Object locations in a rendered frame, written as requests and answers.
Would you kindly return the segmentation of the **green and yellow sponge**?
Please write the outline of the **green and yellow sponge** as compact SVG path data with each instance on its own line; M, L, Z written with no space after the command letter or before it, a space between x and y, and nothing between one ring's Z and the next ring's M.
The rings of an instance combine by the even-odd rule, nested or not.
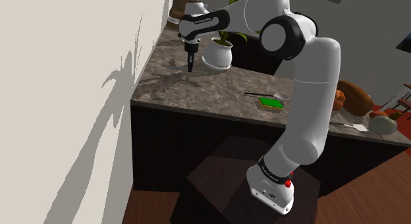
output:
M275 110L282 110L283 104L276 100L276 99L269 99L269 98L258 98L259 104L264 108L275 109Z

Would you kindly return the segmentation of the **brown bread loaf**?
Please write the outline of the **brown bread loaf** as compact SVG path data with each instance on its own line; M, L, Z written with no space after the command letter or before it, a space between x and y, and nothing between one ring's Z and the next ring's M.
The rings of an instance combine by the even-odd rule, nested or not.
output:
M340 80L337 84L337 90L340 90L344 96L345 101L343 107L352 115L363 117L374 106L371 97L359 86Z

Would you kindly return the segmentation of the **white potted green plant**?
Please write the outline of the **white potted green plant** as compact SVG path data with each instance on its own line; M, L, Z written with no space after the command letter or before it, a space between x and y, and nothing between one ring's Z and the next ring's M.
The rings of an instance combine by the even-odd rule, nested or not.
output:
M238 34L247 41L246 35L256 36L259 30L251 30L245 22L245 4L247 0L229 0L229 6L203 16L205 27L213 28L210 33L218 32L218 38L212 38L204 50L202 62L215 70L227 70L232 63L232 43L227 41L231 34Z

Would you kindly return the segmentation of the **brown wooden turned object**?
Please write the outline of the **brown wooden turned object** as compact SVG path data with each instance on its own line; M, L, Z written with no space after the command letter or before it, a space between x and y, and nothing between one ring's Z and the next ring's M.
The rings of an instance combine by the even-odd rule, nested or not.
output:
M198 0L173 0L166 26L176 30L180 19L184 16L185 5L195 1Z

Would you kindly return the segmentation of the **grey green round bowl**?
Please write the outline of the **grey green round bowl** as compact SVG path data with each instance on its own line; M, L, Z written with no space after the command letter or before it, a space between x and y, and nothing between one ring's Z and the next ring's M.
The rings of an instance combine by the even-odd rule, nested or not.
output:
M369 121L369 129L380 135L389 135L397 130L397 122L388 116L376 116Z

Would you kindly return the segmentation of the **orange round fruit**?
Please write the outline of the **orange round fruit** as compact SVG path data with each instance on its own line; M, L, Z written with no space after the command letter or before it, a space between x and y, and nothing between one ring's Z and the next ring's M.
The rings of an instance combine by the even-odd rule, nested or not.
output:
M346 98L345 98L344 93L340 90L337 90L336 93L335 93L335 98L334 98L332 110L334 110L334 111L340 110L344 105L345 99Z

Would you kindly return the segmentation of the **dark kitchen counter cabinet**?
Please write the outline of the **dark kitchen counter cabinet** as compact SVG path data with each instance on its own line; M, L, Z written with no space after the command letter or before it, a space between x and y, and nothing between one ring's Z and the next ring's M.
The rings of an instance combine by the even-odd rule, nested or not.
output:
M283 123L218 115L143 101L131 101L134 189L178 192L180 184L226 139L236 137L225 157L257 160L264 153L251 141L269 145L284 133ZM371 134L329 132L320 158L303 170L320 183L320 196L411 148L407 140Z

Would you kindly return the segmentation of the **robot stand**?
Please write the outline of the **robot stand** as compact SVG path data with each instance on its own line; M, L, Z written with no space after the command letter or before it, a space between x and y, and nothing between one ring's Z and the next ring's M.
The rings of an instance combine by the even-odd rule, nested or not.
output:
M300 168L288 214L252 196L246 171L269 149L262 140L227 138L187 176L171 224L314 224L320 183Z

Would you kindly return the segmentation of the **wooden chair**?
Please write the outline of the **wooden chair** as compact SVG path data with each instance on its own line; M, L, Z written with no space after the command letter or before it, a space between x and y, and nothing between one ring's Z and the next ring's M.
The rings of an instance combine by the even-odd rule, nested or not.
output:
M393 98L389 108L394 110L398 106L403 106L404 113L406 113L411 110L411 101L408 101L408 98L411 98L411 84L404 84L404 86L405 89Z

